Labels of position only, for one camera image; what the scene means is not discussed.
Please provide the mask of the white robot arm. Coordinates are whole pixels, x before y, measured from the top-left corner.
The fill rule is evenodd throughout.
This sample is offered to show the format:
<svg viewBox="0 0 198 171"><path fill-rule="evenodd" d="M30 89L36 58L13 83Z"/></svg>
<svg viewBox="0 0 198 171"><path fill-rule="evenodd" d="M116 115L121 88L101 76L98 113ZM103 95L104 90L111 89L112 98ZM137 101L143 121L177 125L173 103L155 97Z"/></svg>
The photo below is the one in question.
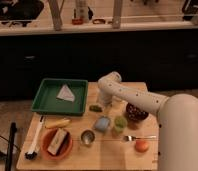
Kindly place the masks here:
<svg viewBox="0 0 198 171"><path fill-rule="evenodd" d="M198 98L189 94L167 97L121 84L118 72L98 80L102 105L116 96L154 115L159 126L158 171L198 171Z"/></svg>

